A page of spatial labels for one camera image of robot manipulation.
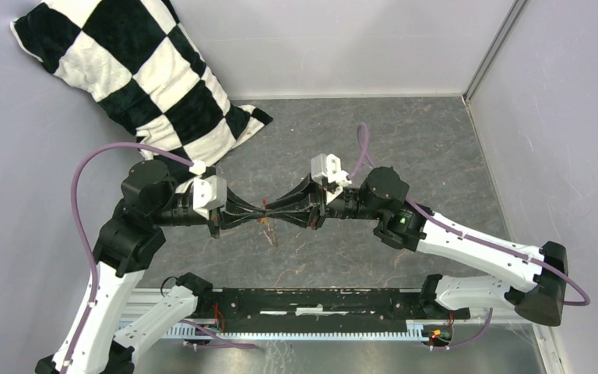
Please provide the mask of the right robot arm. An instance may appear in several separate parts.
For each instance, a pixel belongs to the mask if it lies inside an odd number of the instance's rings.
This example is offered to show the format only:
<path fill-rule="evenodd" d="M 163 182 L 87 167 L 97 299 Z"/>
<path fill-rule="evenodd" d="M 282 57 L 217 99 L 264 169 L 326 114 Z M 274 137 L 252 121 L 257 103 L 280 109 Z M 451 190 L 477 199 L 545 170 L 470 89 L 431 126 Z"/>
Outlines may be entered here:
<path fill-rule="evenodd" d="M 369 172 L 359 187 L 328 186 L 307 176 L 265 205 L 268 218 L 320 228 L 328 218 L 375 221 L 374 236 L 393 249 L 441 256 L 481 272 L 478 277 L 431 275 L 418 298 L 420 311 L 507 309 L 532 323 L 560 326 L 565 306 L 567 254 L 563 245 L 520 245 L 470 230 L 406 198 L 409 186 L 388 167 Z"/>

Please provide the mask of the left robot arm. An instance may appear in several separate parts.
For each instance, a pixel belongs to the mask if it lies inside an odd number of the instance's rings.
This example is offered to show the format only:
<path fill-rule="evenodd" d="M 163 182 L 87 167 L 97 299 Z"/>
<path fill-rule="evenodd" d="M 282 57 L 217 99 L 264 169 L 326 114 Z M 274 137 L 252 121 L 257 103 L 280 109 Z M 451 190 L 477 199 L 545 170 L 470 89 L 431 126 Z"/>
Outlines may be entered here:
<path fill-rule="evenodd" d="M 205 335 L 226 328 L 223 302 L 207 280 L 186 273 L 148 312 L 120 327 L 121 314 L 153 257 L 166 226 L 205 225 L 213 237 L 262 217 L 262 209 L 236 196 L 213 174 L 183 193 L 163 161 L 135 164 L 121 184 L 122 198 L 88 249 L 90 278 L 83 305 L 57 352 L 42 358 L 38 373 L 131 373 L 137 361 L 172 326 L 201 317 Z"/>

